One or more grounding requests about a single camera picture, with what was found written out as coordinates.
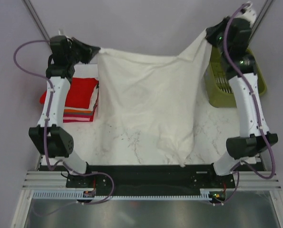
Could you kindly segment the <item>white t shirt robot print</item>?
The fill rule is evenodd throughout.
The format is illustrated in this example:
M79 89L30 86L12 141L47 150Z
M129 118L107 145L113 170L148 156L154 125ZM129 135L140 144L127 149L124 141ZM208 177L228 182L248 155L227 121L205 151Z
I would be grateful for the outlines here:
M102 48L97 55L98 118L157 139L157 148L184 166L194 149L198 86L212 46L200 35L176 56Z

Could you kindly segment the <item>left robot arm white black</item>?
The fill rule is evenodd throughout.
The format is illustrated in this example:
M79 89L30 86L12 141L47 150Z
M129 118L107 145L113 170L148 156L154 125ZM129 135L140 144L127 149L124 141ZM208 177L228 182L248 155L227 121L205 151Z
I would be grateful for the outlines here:
M77 175L77 182L83 187L93 183L93 174L87 171L87 162L74 151L73 137L63 129L63 114L72 78L74 66L78 63L88 64L100 51L99 47L90 46L75 38L58 35L50 38L52 54L46 70L47 93L42 115L35 127L29 129L29 137L43 155L50 171L51 158L63 166L72 175Z

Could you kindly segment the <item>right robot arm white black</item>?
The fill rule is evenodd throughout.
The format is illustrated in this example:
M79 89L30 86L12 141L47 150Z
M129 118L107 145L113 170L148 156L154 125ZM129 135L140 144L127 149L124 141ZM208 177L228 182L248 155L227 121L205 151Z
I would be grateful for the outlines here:
M256 61L247 52L251 35L251 22L243 18L224 18L219 24L206 29L206 40L220 53L221 68L234 94L239 113L240 135L226 140L226 152L215 163L214 171L207 174L208 184L218 187L224 175L233 172L239 165L248 165L247 159L268 151L272 162L269 176L275 174L272 146L278 136L271 133L265 121L258 93Z

